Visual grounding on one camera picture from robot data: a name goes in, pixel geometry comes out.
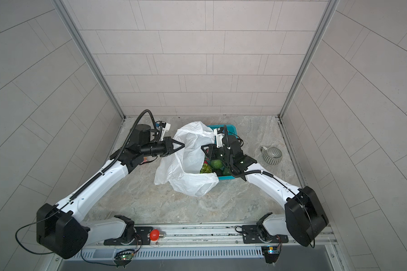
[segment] white plastic bag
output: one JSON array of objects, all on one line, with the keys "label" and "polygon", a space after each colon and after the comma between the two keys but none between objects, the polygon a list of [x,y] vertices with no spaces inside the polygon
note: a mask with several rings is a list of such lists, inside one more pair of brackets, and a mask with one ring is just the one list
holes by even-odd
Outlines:
[{"label": "white plastic bag", "polygon": [[213,130],[200,121],[178,129],[173,138],[183,142],[185,147],[161,159],[154,183],[170,182],[175,191],[189,196],[201,197],[208,193],[219,182],[219,178],[216,173],[199,173],[205,159],[201,146],[214,143],[214,137]]}]

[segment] red ball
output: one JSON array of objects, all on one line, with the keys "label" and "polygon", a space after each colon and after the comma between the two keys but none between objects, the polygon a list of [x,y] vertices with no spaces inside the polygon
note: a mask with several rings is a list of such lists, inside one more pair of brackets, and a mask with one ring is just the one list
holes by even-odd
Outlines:
[{"label": "red ball", "polygon": [[152,241],[157,241],[159,236],[160,236],[160,231],[157,229],[154,229],[149,234],[149,239],[151,239]]}]

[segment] tiled wall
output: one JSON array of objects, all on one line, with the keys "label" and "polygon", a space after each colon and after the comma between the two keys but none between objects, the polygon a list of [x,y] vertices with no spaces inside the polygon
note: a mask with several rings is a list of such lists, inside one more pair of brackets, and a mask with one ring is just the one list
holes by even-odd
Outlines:
[{"label": "tiled wall", "polygon": [[407,270],[407,0],[341,0],[283,122],[352,270]]},{"label": "tiled wall", "polygon": [[327,5],[64,3],[126,115],[278,114]]},{"label": "tiled wall", "polygon": [[0,1],[0,271],[35,268],[16,229],[99,169],[120,122],[52,3]]}]

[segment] green vegetable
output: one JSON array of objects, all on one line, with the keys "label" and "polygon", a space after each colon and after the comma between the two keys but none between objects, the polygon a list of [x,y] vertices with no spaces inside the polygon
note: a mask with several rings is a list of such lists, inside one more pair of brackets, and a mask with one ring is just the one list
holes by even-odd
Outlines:
[{"label": "green vegetable", "polygon": [[222,160],[212,160],[212,161],[210,162],[210,165],[211,165],[211,167],[214,168],[214,169],[220,169],[220,168],[223,167]]},{"label": "green vegetable", "polygon": [[220,168],[214,170],[214,172],[217,174],[218,177],[223,176],[223,172]]},{"label": "green vegetable", "polygon": [[211,168],[211,166],[209,166],[208,164],[203,164],[202,168],[201,168],[201,173],[212,173],[213,170]]},{"label": "green vegetable", "polygon": [[231,173],[230,173],[228,167],[225,167],[225,169],[223,170],[223,176],[231,176]]}]

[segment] teal basket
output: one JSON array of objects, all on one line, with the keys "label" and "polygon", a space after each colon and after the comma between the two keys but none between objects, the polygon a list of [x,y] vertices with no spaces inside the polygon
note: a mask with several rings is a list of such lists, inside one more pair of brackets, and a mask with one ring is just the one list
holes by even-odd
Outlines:
[{"label": "teal basket", "polygon": [[[209,128],[211,128],[211,129],[216,129],[216,128],[218,128],[218,127],[223,127],[223,124],[219,124],[219,125],[207,125]],[[237,129],[235,128],[235,126],[233,126],[233,125],[230,125],[230,124],[226,124],[226,128],[228,128],[228,132],[231,132],[231,133],[234,133],[234,134],[237,134]],[[219,177],[219,180],[232,180],[232,179],[235,179],[235,177],[233,177],[233,176],[220,176]]]}]

